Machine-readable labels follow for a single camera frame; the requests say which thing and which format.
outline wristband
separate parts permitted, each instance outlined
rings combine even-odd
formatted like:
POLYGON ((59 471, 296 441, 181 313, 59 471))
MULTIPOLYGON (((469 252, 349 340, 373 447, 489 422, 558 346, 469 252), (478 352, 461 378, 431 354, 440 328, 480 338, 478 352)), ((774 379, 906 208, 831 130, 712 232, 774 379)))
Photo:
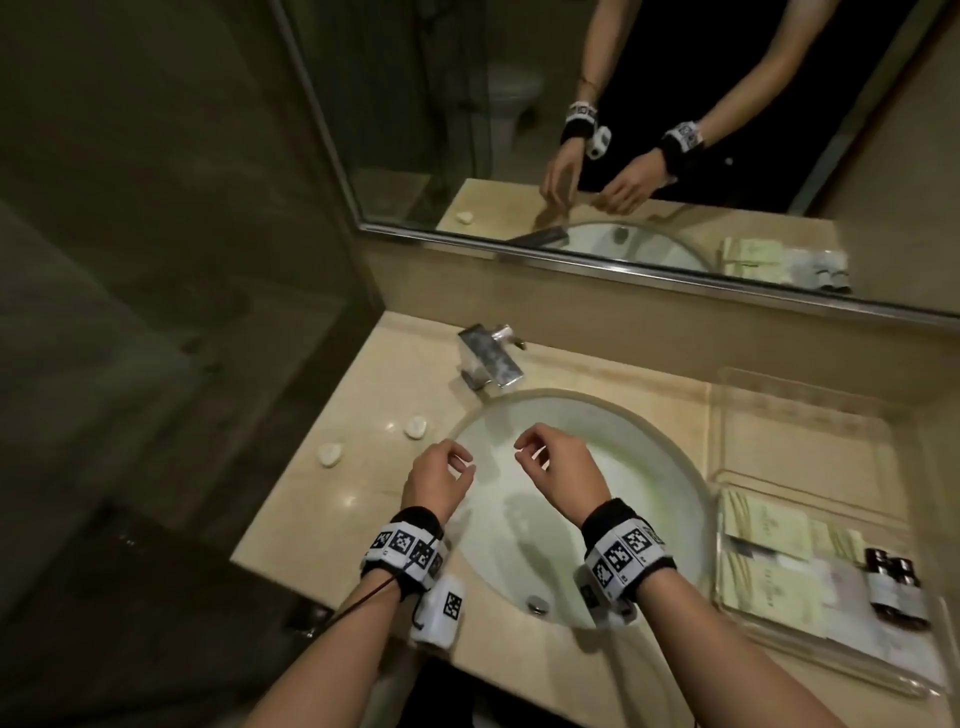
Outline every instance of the wristband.
POLYGON ((576 137, 590 139, 596 131, 596 126, 596 107, 586 101, 574 102, 566 111, 566 124, 564 132, 560 135, 560 143, 563 144, 568 139, 576 137))
POLYGON ((396 578, 401 598, 433 588, 449 551, 440 521, 422 506, 404 508, 380 529, 364 554, 360 575, 383 569, 396 578))
POLYGON ((679 178, 696 165, 704 151, 704 138, 695 121, 684 121, 664 134, 655 148, 663 152, 667 174, 679 178))
POLYGON ((653 572, 677 567, 653 526, 620 498, 593 511, 581 530, 587 567, 611 603, 634 598, 636 587, 653 572))

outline countertop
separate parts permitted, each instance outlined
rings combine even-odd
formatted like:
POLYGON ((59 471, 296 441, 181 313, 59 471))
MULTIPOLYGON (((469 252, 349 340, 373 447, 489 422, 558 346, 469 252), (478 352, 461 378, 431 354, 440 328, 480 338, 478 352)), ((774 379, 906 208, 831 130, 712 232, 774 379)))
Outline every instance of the countertop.
MULTIPOLYGON (((456 333, 445 324, 384 314, 235 549, 234 562, 328 605, 347 596, 357 583, 361 554, 398 508, 413 458, 498 396, 491 387, 470 392, 460 379, 456 333), (429 422, 418 442, 402 432, 414 415, 429 422), (324 469, 317 450, 330 441, 343 443, 345 453, 336 467, 324 469)), ((616 402, 706 471, 710 385, 536 343, 515 359, 526 374, 516 389, 570 390, 616 402)), ((851 473, 850 482, 861 480, 851 473)), ((851 508, 869 507, 870 494, 860 503, 856 493, 848 498, 851 508)), ((449 656, 455 666, 585 726, 693 724, 644 624, 615 633, 572 630, 517 609, 456 551, 447 568, 468 589, 449 656)), ((398 616, 397 636, 406 635, 409 618, 398 616)), ((851 728, 952 724, 941 698, 901 696, 770 654, 851 728)))
POLYGON ((789 248, 811 251, 842 250, 830 220, 665 200, 648 200, 630 215, 608 215, 589 205, 594 197, 578 192, 569 214, 559 216, 532 184, 469 179, 457 192, 437 230, 508 240, 554 225, 636 223, 681 240, 714 264, 725 237, 774 239, 789 248), (472 222, 465 225, 457 220, 460 212, 472 213, 472 222))

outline faucet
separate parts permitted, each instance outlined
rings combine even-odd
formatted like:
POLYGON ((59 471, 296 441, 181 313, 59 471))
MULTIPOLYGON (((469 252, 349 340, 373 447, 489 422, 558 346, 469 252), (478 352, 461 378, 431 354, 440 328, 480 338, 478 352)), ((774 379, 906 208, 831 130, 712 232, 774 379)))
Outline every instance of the faucet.
POLYGON ((465 328, 458 335, 460 376, 470 389, 483 389, 492 381, 502 388, 523 379, 523 372, 504 349, 507 344, 514 344, 519 349, 527 348, 526 343, 514 336, 512 328, 502 326, 487 331, 483 325, 477 324, 465 328))

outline small bottle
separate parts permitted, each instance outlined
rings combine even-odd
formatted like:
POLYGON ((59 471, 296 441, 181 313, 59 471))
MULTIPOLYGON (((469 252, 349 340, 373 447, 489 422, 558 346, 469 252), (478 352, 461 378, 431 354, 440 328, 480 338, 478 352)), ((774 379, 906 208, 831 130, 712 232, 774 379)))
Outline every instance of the small bottle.
POLYGON ((926 610, 924 590, 920 588, 920 579, 917 578, 917 573, 913 569, 913 562, 910 559, 891 556, 890 566, 890 573, 897 580, 897 596, 904 626, 913 629, 929 629, 930 614, 926 610))
POLYGON ((865 557, 871 606, 879 617, 899 621, 902 618, 900 587, 890 573, 887 552, 882 548, 868 548, 865 551, 865 557))

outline sink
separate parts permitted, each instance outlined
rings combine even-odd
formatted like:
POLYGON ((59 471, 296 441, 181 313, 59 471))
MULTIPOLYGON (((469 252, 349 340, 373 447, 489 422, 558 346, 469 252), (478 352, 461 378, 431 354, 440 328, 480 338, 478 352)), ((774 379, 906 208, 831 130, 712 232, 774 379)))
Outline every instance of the sink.
POLYGON ((595 628, 573 582, 573 572, 584 562, 583 536, 514 459, 514 441, 536 422, 582 438, 612 495, 654 526, 681 574, 705 586, 712 518, 697 469, 642 418, 561 390, 501 396, 454 430, 473 454, 477 473, 447 532, 474 571, 519 609, 532 611, 535 597, 535 604, 546 607, 543 619, 595 628))
POLYGON ((571 225, 566 232, 568 241, 543 247, 704 273, 711 269, 709 261, 682 240, 639 225, 584 223, 571 225))

